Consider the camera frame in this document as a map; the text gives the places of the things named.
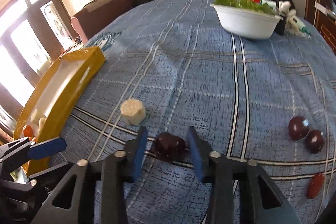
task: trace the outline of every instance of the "brown sofa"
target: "brown sofa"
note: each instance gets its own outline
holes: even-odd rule
[[[118,16],[134,7],[135,2],[136,0],[94,0],[73,15],[71,25],[83,43],[86,43]]]

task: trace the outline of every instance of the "metal screw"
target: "metal screw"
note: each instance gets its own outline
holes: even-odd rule
[[[31,182],[30,182],[30,185],[31,186],[35,186],[37,184],[37,180],[36,179],[33,179]]]
[[[258,162],[256,160],[248,160],[247,161],[247,164],[248,165],[251,165],[251,166],[257,166],[258,165]]]
[[[87,166],[88,163],[89,163],[89,162],[88,162],[87,160],[79,160],[79,161],[77,162],[77,165],[78,165],[78,166]]]
[[[209,153],[209,156],[212,157],[212,158],[220,158],[221,157],[221,154],[217,151],[211,151]]]
[[[118,150],[118,151],[114,152],[114,155],[117,158],[123,158],[124,156],[126,156],[126,151],[124,151],[124,150]]]

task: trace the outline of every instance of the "yellow box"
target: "yellow box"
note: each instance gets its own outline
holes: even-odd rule
[[[37,143],[58,137],[73,106],[104,61],[104,54],[97,46],[59,57],[40,79],[23,108],[14,131],[14,140],[23,137],[22,129],[26,124],[37,135],[38,125],[30,120],[36,108],[47,117]],[[26,175],[30,176],[47,169],[49,160],[50,157],[30,160],[22,167]]]

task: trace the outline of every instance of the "door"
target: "door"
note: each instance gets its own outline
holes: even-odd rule
[[[333,0],[306,0],[305,19],[314,25],[336,54],[336,22],[322,13],[317,4],[323,8],[334,9]]]
[[[76,36],[61,0],[12,0],[0,11],[0,128],[13,128],[8,121]]]

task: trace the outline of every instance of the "bed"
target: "bed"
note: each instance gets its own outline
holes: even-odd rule
[[[153,0],[139,5],[92,37],[106,62],[88,85],[61,136],[67,149],[52,163],[101,160],[134,139],[138,127],[120,117],[120,104],[144,102],[146,150],[168,131],[187,140],[196,127],[213,150],[229,158],[255,159],[275,181],[303,224],[314,223],[336,190],[336,58],[317,30],[311,38],[274,33],[254,41],[220,25],[214,0]],[[325,134],[325,146],[310,154],[303,140],[290,140],[289,120],[305,116]],[[306,198],[317,172],[325,184]],[[166,163],[151,153],[142,174],[125,185],[129,223],[202,223],[210,185],[194,175],[190,158]],[[234,222],[239,222],[239,186],[233,183]],[[96,188],[99,208],[100,185]]]

